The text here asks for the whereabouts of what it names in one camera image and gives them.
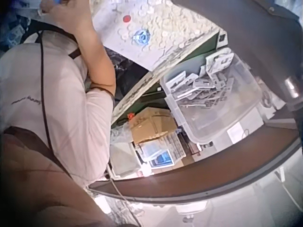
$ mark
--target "box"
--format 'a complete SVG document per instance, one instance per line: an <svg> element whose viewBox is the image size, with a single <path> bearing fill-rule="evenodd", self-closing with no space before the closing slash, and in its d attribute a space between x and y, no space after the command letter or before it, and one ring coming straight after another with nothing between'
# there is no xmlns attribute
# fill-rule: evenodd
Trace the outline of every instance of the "box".
<svg viewBox="0 0 303 227"><path fill-rule="evenodd" d="M135 144L158 139L177 129L170 110L147 107L129 121Z"/></svg>

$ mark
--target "plastic bin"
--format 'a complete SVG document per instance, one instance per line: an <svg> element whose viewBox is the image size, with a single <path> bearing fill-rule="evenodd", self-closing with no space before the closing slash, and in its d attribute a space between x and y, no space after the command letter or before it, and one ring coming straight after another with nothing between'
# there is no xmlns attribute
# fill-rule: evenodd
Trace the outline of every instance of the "plastic bin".
<svg viewBox="0 0 303 227"><path fill-rule="evenodd" d="M235 78L232 92L225 102L209 110L198 106L187 108L178 106L166 87L166 82L183 71L199 75L200 66L206 64L205 57L210 54L212 53L197 56L177 65L160 80L167 95L165 100L177 124L184 128L189 139L196 144L207 144L214 137L221 135L255 107L262 97L260 87L252 74L235 55L230 67L224 71L226 75L232 74Z"/></svg>

